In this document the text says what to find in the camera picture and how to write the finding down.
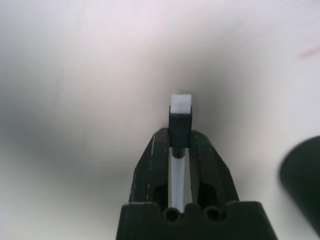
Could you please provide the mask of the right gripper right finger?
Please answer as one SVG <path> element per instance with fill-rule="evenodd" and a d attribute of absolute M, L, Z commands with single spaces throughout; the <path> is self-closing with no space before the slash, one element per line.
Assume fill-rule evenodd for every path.
<path fill-rule="evenodd" d="M 208 137 L 193 130 L 188 151 L 193 203 L 226 205 L 239 200 L 230 170 Z"/>

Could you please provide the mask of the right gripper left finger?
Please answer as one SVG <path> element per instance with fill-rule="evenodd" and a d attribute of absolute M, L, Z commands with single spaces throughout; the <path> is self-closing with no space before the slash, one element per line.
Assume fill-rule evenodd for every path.
<path fill-rule="evenodd" d="M 155 203 L 167 208 L 169 201 L 169 135 L 161 128 L 151 137 L 133 173 L 129 201 Z"/>

